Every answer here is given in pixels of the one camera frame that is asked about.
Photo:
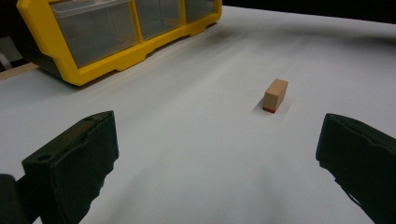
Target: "white tabletop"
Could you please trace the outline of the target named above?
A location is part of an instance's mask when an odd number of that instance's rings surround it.
[[[289,86],[270,114],[275,78]],[[22,177],[21,160],[114,110],[120,158],[81,223],[373,223],[315,153],[326,113],[396,136],[395,86],[396,25],[224,7],[85,88],[40,70],[1,81],[0,172]]]

